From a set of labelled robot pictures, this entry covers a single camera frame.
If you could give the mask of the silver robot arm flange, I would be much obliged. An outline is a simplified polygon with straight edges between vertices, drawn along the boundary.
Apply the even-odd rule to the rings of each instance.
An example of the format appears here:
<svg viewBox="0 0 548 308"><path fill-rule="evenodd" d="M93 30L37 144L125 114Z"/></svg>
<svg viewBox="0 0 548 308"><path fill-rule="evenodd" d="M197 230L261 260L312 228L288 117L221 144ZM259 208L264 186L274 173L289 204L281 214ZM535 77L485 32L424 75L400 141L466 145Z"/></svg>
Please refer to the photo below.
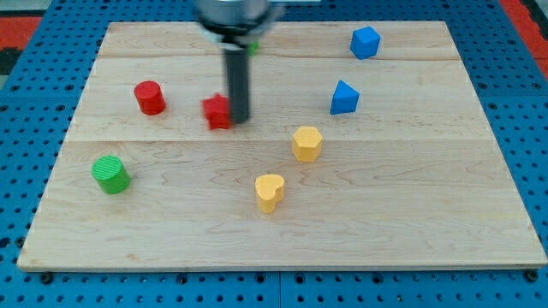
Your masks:
<svg viewBox="0 0 548 308"><path fill-rule="evenodd" d="M265 35L285 13L267 0L195 0L200 31L214 43L247 45Z"/></svg>

